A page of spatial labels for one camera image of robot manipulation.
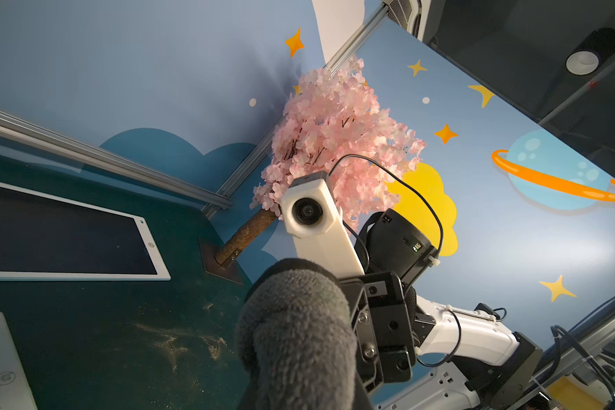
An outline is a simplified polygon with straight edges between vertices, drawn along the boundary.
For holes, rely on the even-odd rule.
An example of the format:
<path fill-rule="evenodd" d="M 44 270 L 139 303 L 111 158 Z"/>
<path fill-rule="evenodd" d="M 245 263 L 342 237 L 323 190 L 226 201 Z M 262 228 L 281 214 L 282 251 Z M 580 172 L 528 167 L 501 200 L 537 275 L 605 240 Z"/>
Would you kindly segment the white blue drawing tablet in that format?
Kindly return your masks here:
<path fill-rule="evenodd" d="M 0 182 L 0 281 L 169 281 L 145 218 Z"/>

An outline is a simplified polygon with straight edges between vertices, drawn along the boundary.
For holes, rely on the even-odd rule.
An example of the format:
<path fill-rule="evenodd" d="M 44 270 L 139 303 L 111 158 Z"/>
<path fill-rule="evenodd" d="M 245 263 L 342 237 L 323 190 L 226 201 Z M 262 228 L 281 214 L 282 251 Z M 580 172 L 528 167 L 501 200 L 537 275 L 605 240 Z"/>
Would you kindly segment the blue wiping cloth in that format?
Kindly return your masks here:
<path fill-rule="evenodd" d="M 370 409 L 356 370 L 357 338 L 338 280 L 290 258 L 249 291 L 237 353 L 249 374 L 241 409 Z"/>

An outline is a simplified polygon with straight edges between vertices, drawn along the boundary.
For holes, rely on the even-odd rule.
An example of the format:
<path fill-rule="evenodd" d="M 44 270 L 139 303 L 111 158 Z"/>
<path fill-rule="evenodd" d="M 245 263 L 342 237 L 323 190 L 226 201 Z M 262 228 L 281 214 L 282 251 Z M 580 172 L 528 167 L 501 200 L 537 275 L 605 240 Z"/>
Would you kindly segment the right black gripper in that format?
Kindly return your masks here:
<path fill-rule="evenodd" d="M 401 280 L 390 272 L 340 282 L 358 347 L 356 368 L 365 393 L 408 382 L 415 364 L 412 326 Z"/>

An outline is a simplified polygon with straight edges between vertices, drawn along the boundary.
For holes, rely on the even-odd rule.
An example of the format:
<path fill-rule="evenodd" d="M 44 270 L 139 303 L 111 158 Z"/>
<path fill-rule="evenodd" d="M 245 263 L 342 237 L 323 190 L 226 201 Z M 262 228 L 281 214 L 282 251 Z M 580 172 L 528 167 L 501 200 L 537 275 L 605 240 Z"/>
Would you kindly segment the white frame drawing tablet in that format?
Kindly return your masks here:
<path fill-rule="evenodd" d="M 0 409 L 37 409 L 10 329 L 0 312 Z"/>

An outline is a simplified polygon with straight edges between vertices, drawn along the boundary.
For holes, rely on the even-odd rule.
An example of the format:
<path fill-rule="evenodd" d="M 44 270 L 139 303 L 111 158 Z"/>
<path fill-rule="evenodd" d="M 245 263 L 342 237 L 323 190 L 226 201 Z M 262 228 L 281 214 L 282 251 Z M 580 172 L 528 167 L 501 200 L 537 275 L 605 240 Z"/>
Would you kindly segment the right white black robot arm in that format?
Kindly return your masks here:
<path fill-rule="evenodd" d="M 385 384 L 408 382 L 413 367 L 430 372 L 393 409 L 507 409 L 525 393 L 543 351 L 502 324 L 491 307 L 456 309 L 419 297 L 413 282 L 437 251 L 389 209 L 363 226 L 355 250 L 364 274 L 343 281 L 358 338 L 356 409 L 371 409 Z"/>

